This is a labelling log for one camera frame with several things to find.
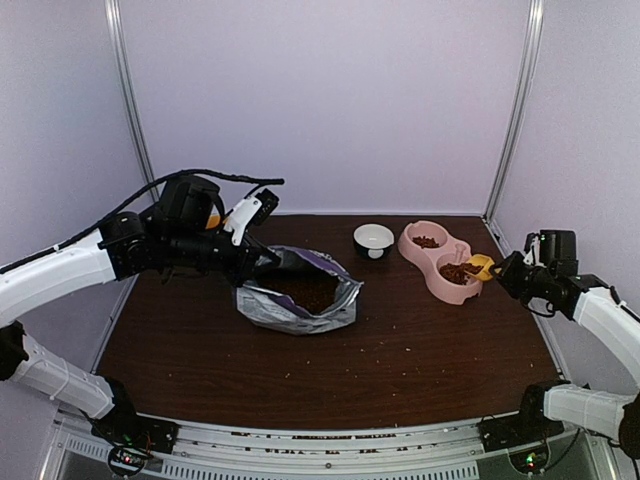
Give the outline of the purple pet food bag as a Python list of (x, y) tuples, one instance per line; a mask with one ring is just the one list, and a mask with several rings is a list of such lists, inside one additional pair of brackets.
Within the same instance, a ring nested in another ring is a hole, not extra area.
[(294, 336), (328, 333), (353, 324), (361, 281), (330, 255), (293, 246), (270, 248), (256, 276), (234, 289), (237, 311), (256, 326)]

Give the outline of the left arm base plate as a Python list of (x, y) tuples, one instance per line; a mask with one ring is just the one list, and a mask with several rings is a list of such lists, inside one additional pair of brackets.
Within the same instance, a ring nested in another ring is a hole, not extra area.
[(179, 432), (179, 426), (175, 422), (137, 414), (109, 414), (102, 419), (87, 417), (87, 420), (94, 436), (111, 445), (143, 453), (170, 454)]

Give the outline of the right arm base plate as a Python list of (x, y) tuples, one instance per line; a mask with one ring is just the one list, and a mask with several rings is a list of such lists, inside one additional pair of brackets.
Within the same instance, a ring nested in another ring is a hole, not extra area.
[(485, 452), (544, 442), (564, 432), (563, 423), (521, 412), (483, 418), (476, 425)]

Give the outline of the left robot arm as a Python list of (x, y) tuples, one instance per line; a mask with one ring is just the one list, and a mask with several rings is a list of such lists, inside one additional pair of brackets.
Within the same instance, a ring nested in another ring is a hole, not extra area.
[(144, 424), (125, 387), (59, 357), (27, 334), (19, 319), (79, 290), (146, 271), (220, 271), (233, 286), (261, 259), (277, 257), (248, 230), (277, 207), (271, 187), (283, 179), (228, 175), (207, 169), (168, 174), (124, 200), (71, 238), (1, 269), (1, 378), (73, 405), (123, 444)]

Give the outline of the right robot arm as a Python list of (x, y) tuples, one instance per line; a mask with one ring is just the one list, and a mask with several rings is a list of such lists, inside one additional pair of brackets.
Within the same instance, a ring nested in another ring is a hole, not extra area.
[(573, 255), (514, 252), (490, 268), (498, 284), (522, 306), (545, 303), (547, 316), (562, 316), (585, 346), (615, 360), (624, 383), (573, 378), (529, 386), (512, 430), (530, 442), (551, 422), (573, 424), (607, 437), (630, 458), (639, 458), (639, 315), (598, 276), (581, 274)]

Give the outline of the yellow plastic scoop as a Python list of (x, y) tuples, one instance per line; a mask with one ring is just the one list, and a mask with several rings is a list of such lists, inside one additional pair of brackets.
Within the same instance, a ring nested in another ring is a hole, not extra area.
[(468, 260), (463, 262), (464, 272), (481, 282), (491, 281), (494, 276), (492, 268), (496, 265), (494, 259), (483, 254), (474, 254)]

